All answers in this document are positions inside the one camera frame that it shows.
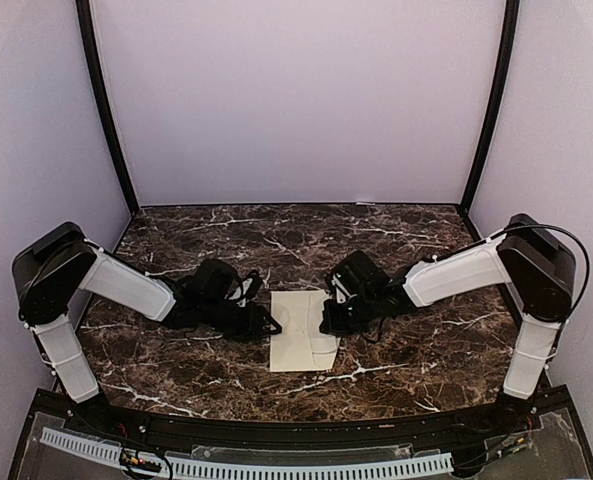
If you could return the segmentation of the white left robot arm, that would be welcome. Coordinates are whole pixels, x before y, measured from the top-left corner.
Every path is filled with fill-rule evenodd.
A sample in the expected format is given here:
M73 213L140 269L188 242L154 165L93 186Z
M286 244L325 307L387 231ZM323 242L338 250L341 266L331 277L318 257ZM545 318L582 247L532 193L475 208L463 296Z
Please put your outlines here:
M101 387L70 318L82 292L124 306L168 329L201 325L224 338L245 342L278 335L281 325L255 302L262 286L256 270L240 275L230 264L206 259L190 275L156 277L118 259L64 222L16 255L12 277L21 323L69 398L77 417L96 436L117 427L116 412L95 398Z

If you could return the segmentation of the cream paper envelope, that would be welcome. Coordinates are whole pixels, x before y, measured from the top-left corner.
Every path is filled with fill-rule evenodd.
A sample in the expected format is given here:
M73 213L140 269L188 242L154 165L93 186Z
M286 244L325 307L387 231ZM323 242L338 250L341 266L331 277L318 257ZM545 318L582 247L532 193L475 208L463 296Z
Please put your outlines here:
M340 338L319 331L328 298L324 290L271 292L271 315L282 327L282 332L271 338L271 372L333 368Z

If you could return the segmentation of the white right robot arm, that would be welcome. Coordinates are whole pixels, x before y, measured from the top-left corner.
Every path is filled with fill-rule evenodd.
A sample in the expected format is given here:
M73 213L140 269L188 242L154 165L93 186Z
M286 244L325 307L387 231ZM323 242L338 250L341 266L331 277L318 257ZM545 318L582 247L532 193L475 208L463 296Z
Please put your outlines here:
M319 330L348 337L365 333L375 320L410 315L471 291L495 287L504 294L515 293L519 332L502 386L506 396L486 413L487 426L506 434L523 420L522 400L536 391L587 289L575 284L576 258L562 236L580 251L587 250L570 231L539 223L525 213L512 216L504 228L471 245L425 257L393 275L357 250L325 277L331 296L323 303Z

